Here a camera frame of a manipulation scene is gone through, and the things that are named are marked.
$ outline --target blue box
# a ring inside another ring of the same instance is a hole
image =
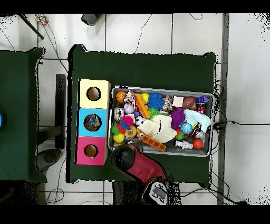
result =
[[[87,130],[84,127],[84,119],[88,115],[97,115],[101,126],[96,131]],[[106,137],[108,127],[108,110],[107,109],[90,109],[79,108],[79,136],[80,137]]]

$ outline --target box hole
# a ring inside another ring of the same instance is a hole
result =
[[[97,101],[101,97],[101,91],[98,87],[90,87],[86,92],[87,98],[91,101]]]
[[[96,114],[89,114],[85,117],[83,125],[86,130],[96,132],[101,127],[101,119]]]
[[[95,145],[88,145],[84,148],[84,153],[89,158],[94,158],[98,154],[98,148]]]

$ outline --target yellow box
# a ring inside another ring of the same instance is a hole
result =
[[[106,80],[80,79],[80,107],[109,108],[111,84]]]

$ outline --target green tablecloth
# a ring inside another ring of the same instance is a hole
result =
[[[37,92],[35,69],[43,48],[0,51],[0,180],[45,182],[37,171]]]
[[[67,135],[67,180],[128,180],[116,171],[109,159],[104,166],[74,164],[78,79],[107,80],[112,86],[134,86],[168,90],[213,93],[216,56],[176,54],[125,54],[86,52],[80,44],[69,52]],[[174,181],[208,185],[209,156],[171,156],[148,154],[170,172]]]

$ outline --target orange basketball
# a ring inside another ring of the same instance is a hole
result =
[[[116,94],[116,100],[118,102],[124,102],[124,98],[126,96],[126,93],[124,91],[119,91],[117,94]]]

